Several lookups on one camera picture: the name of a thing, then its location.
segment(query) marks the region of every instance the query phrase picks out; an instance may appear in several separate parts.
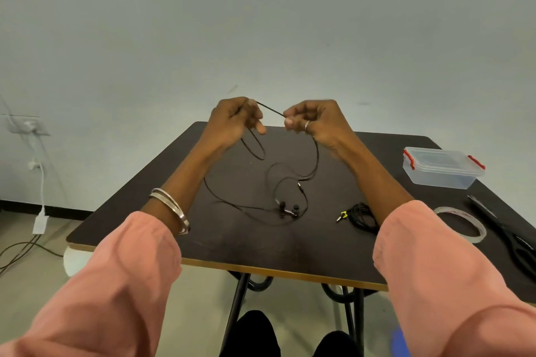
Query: black table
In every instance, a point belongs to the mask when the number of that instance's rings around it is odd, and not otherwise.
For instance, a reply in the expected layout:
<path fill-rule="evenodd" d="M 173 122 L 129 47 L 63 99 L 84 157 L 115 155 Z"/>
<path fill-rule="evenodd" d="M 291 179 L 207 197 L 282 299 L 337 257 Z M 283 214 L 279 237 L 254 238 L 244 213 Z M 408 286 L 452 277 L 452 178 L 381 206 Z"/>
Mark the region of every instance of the black table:
<path fill-rule="evenodd" d="M 205 124 L 192 124 L 98 208 L 67 237 L 69 246 L 94 249 L 131 212 L 139 210 L 151 189 L 161 186 L 186 157 Z M 430 138 L 370 132 L 356 134 L 415 199 L 432 209 L 452 206 L 482 220 L 466 199 L 468 194 L 474 195 L 505 225 L 536 243 L 534 227 L 479 181 L 468 190 L 413 184 L 402 168 L 402 151 L 407 146 L 439 148 Z M 314 167 L 315 148 L 310 136 L 286 132 L 282 127 L 268 127 L 266 136 L 259 139 L 266 150 L 265 161 L 255 159 L 238 143 L 214 165 L 206 178 L 217 195 L 237 204 L 271 207 L 275 204 L 266 189 L 266 171 L 271 164 L 283 161 L 300 174 L 309 173 Z M 254 152 L 260 154 L 260 148 L 249 133 L 245 133 L 245 140 Z M 268 185 L 273 186 L 287 175 L 290 173 L 286 166 L 276 166 L 267 178 Z M 387 285 L 372 264 L 375 237 L 355 229 L 348 222 L 336 224 L 335 220 L 341 211 L 365 201 L 365 197 L 345 165 L 333 159 L 322 147 L 316 177 L 302 185 L 309 199 L 309 210 L 303 218 L 291 223 L 286 223 L 288 219 L 282 220 L 275 213 L 254 210 L 251 213 L 257 220 L 249 218 L 228 204 L 218 202 L 202 185 L 188 214 L 192 230 L 177 239 L 183 263 L 238 273 L 235 276 L 241 280 L 234 302 L 238 311 L 249 275 L 253 273 L 354 287 L 357 312 L 354 317 L 358 320 L 355 332 L 359 336 L 362 332 L 359 320 L 363 313 L 363 290 L 387 291 Z M 290 208 L 295 203 L 302 209 L 305 205 L 303 196 L 291 180 L 281 184 L 277 196 Z M 447 223 L 461 233 L 471 234 L 464 223 L 454 220 Z M 507 286 L 521 300 L 536 303 L 536 284 L 516 268 L 494 231 L 488 229 L 486 239 L 476 247 L 499 269 Z"/>

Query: container lid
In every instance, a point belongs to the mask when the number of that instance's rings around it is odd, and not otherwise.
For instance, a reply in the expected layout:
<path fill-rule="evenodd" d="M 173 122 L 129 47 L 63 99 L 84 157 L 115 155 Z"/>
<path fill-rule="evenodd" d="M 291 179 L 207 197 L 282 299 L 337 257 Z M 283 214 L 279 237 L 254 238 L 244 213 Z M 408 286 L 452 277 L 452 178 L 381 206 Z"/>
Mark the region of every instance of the container lid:
<path fill-rule="evenodd" d="M 486 169 L 478 160 L 472 156 L 466 156 L 461 151 L 406 147 L 404 158 L 413 170 L 439 174 L 481 177 Z"/>

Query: red clip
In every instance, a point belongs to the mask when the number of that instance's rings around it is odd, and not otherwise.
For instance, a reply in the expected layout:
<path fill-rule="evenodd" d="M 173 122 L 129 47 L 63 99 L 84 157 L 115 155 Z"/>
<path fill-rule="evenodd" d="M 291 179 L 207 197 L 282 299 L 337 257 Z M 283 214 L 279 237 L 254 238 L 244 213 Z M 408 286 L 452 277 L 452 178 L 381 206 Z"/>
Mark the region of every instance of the red clip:
<path fill-rule="evenodd" d="M 409 158 L 411 169 L 414 170 L 415 169 L 415 160 L 410 155 L 410 153 L 407 152 L 407 150 L 404 150 L 404 154 Z"/>
<path fill-rule="evenodd" d="M 483 170 L 486 169 L 486 166 L 483 165 L 483 164 L 480 164 L 480 161 L 476 158 L 474 158 L 473 156 L 467 156 L 469 157 L 469 159 L 471 159 L 472 161 L 474 161 L 480 168 L 482 168 Z"/>

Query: hand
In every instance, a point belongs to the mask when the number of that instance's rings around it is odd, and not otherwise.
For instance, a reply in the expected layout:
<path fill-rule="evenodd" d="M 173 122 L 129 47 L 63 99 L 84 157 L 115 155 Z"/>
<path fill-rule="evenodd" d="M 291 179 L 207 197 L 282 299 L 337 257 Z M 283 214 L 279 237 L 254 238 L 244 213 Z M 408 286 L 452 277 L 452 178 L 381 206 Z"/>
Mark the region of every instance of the hand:
<path fill-rule="evenodd" d="M 217 159 L 242 137 L 245 127 L 266 134 L 266 127 L 260 122 L 262 118 L 263 113 L 253 99 L 221 100 L 212 110 L 198 145 Z"/>
<path fill-rule="evenodd" d="M 307 133 L 339 157 L 347 144 L 358 141 L 334 100 L 305 100 L 283 114 L 286 130 L 305 131 L 309 121 Z"/>

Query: black pants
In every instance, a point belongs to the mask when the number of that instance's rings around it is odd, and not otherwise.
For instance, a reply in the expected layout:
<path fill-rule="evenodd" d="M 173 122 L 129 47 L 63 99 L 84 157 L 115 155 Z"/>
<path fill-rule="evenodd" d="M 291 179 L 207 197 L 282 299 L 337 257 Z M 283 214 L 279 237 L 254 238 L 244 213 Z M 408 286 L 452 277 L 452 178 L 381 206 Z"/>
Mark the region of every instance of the black pants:
<path fill-rule="evenodd" d="M 272 324 L 260 310 L 250 310 L 233 326 L 220 357 L 234 356 L 280 357 Z M 361 356 L 355 341 L 345 332 L 335 331 L 324 336 L 313 357 Z"/>

